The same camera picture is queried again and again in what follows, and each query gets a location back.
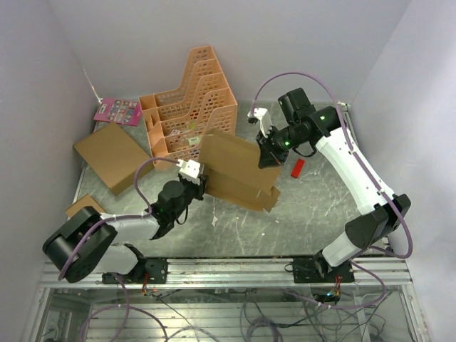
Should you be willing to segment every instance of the orange plastic organizer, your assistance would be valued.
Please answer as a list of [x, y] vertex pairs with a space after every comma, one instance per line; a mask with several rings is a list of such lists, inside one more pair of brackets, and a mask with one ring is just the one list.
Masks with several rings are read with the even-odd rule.
[[[206, 131], [236, 130], [237, 102], [210, 46], [190, 51], [178, 89], [142, 96], [140, 104], [154, 157], [197, 160]], [[169, 166], [155, 163], [157, 169]]]

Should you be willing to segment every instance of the brown cardboard box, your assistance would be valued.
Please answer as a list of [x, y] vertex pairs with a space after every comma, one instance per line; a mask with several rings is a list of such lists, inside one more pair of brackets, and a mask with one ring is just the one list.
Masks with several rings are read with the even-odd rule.
[[83, 209], [84, 207], [93, 207], [97, 212], [105, 212], [105, 210], [95, 201], [90, 195], [85, 195], [82, 198], [74, 202], [65, 213], [68, 217], [74, 216], [76, 212]]
[[[133, 184], [136, 169], [150, 156], [115, 123], [90, 134], [74, 148], [93, 168], [114, 195]], [[146, 165], [140, 177], [151, 171]]]
[[206, 193], [252, 210], [270, 211], [280, 191], [274, 182], [280, 167], [258, 168], [256, 144], [220, 130], [203, 137], [198, 161], [209, 177]]

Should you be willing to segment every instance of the gray metal surface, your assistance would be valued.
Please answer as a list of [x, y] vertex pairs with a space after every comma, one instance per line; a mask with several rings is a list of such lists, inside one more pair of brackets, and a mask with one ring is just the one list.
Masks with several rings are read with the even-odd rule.
[[[167, 282], [150, 285], [156, 289], [204, 289], [204, 288], [266, 288], [309, 287], [310, 284], [295, 284], [291, 273], [284, 267], [291, 259], [168, 259]], [[387, 286], [411, 284], [407, 264], [395, 258], [357, 258], [356, 263], [373, 271]], [[344, 286], [379, 286], [371, 275], [353, 268], [355, 282]], [[58, 270], [47, 263], [40, 286], [74, 289], [112, 289], [116, 285], [101, 283], [100, 274], [91, 274], [75, 284], [57, 281]], [[140, 289], [142, 284], [128, 284], [128, 289]]]
[[[272, 120], [279, 128], [286, 125], [276, 103], [260, 103], [259, 106], [271, 111]], [[240, 103], [236, 134], [254, 142], [259, 127], [247, 123], [248, 109], [248, 103]], [[148, 150], [144, 122], [138, 127], [123, 126], [123, 129]], [[300, 150], [310, 152], [307, 147]], [[300, 178], [292, 178], [291, 170], [298, 157], [290, 153], [276, 181], [281, 195], [270, 213], [249, 211], [206, 196], [204, 201], [191, 205], [187, 222], [176, 226], [166, 237], [159, 241], [132, 243], [144, 255], [164, 257], [316, 253], [332, 242], [343, 231], [344, 224], [357, 215], [356, 204], [323, 155], [306, 158]], [[154, 170], [140, 181], [140, 188], [153, 202], [162, 186], [175, 179], [176, 174], [177, 170], [173, 168], [164, 172]], [[89, 166], [83, 173], [78, 198], [85, 194], [90, 194], [108, 213], [139, 212], [145, 208], [133, 187], [116, 197]]]

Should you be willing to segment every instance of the glass panel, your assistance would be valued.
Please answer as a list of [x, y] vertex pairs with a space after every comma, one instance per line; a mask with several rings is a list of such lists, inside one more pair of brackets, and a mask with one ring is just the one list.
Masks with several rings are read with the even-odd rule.
[[[129, 290], [132, 308], [117, 341], [161, 342], [165, 341], [165, 332], [172, 341], [185, 342], [416, 341], [400, 286], [389, 286], [382, 301], [364, 309], [327, 309], [301, 300], [301, 296], [324, 298], [331, 290], [146, 289], [146, 295], [141, 290]], [[342, 285], [340, 301], [334, 308], [367, 304], [380, 294], [377, 286]], [[111, 305], [113, 309], [90, 320], [87, 330], [87, 341], [108, 342], [123, 324], [125, 302], [121, 289], [55, 290], [36, 341], [79, 341], [89, 313]], [[137, 309], [152, 314], [163, 328]]]

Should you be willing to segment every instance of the white wall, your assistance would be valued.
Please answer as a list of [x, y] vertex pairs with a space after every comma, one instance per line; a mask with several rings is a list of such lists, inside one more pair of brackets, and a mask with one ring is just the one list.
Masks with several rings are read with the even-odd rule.
[[[269, 76], [315, 73], [354, 99], [410, 0], [49, 0], [100, 96], [176, 88], [188, 51], [213, 45], [234, 95], [251, 99]], [[277, 80], [277, 99], [314, 83]]]
[[95, 98], [44, 0], [0, 1], [0, 340], [19, 341], [45, 256], [65, 222]]
[[413, 0], [353, 103], [364, 153], [411, 198], [408, 263], [436, 342], [455, 339], [455, 18], [454, 0]]

